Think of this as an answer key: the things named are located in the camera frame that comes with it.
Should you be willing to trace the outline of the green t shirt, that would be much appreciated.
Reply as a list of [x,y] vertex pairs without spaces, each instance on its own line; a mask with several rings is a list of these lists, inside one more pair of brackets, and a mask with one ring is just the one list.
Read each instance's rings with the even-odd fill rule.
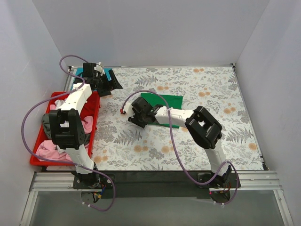
[[[182,109],[183,96],[160,95],[167,101],[170,108]],[[155,94],[142,93],[140,96],[144,98],[152,107],[155,107],[156,105],[166,106],[165,101]]]

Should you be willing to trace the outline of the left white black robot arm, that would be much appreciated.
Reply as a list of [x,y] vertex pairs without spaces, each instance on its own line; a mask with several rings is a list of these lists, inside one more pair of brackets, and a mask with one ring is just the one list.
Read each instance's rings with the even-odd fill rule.
[[73,83],[72,93],[57,110],[48,114],[52,142],[60,151],[69,155],[76,164],[76,176],[89,188],[96,188],[100,177],[91,170],[97,170],[89,157],[85,145],[85,132],[80,113],[93,91],[99,97],[108,96],[115,89],[122,89],[112,69],[107,72],[98,63],[83,63],[83,72]]

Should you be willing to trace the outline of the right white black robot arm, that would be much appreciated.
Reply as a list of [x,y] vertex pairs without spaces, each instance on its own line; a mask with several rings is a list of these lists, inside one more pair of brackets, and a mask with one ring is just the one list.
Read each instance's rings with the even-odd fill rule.
[[180,110],[164,105],[151,106],[139,97],[132,103],[126,103],[122,113],[129,116],[129,122],[142,128],[149,124],[186,128],[196,144],[207,154],[213,175],[209,185],[225,187],[230,182],[231,165],[226,162],[221,145],[222,126],[206,108],[198,106],[194,110]]

